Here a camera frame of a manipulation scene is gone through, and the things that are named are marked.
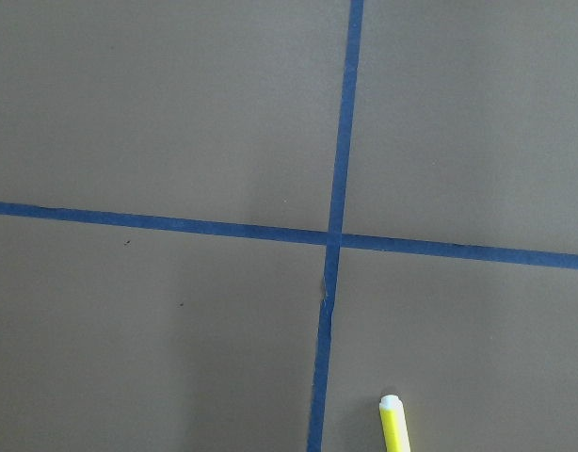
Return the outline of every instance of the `yellow highlighter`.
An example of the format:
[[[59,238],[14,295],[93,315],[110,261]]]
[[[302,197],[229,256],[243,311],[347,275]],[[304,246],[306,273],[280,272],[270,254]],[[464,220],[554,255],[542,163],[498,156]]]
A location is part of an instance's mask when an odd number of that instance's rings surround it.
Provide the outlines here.
[[[404,405],[397,395],[386,395],[379,403],[387,452],[410,452]]]

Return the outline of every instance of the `gray floor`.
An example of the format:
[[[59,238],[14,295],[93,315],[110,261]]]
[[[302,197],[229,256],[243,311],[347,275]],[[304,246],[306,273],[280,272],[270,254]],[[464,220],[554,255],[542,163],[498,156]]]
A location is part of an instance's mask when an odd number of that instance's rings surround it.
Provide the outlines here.
[[[0,202],[325,231],[347,0],[0,2]],[[366,0],[344,231],[578,253],[578,1]],[[304,450],[324,247],[0,217],[0,451]],[[578,452],[578,271],[342,250],[323,450]]]

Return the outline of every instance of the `yellow marker body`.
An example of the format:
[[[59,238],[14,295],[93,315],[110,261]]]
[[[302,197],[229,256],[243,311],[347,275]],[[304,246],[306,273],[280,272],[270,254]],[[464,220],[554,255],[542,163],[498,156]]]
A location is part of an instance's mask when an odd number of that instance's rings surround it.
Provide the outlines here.
[[[387,452],[410,452],[404,406],[397,395],[386,395],[379,403]]]

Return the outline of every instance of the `blue tape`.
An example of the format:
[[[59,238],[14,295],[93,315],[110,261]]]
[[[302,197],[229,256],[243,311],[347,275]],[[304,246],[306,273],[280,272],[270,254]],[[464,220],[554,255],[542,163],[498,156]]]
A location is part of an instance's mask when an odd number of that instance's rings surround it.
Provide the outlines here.
[[[349,148],[352,137],[354,100],[356,98],[356,81],[361,47],[363,3],[363,0],[352,0],[349,11],[342,102],[337,127],[337,148],[335,152],[333,185],[330,195],[329,235],[325,256],[325,298],[320,305],[320,314],[318,317],[313,397],[308,430],[308,452],[319,452],[323,439],[325,400],[327,398],[327,382],[329,379],[331,326],[333,308],[335,306],[335,292],[337,290],[339,256],[342,247],[345,187],[347,185],[347,167],[349,163]]]
[[[453,243],[355,234],[344,234],[342,246],[361,250],[405,252],[409,254],[424,254],[427,256],[456,257],[460,259],[507,262],[529,266],[554,266],[578,270],[578,254],[565,254],[560,252],[513,250],[510,248],[458,245]]]
[[[258,238],[281,242],[326,245],[327,233],[301,229],[275,228],[250,224],[222,223],[197,219],[152,217],[76,209],[53,209],[36,205],[0,202],[0,215],[48,218],[82,223],[108,224],[130,228],[175,231],[179,233],[224,235],[228,237]]]

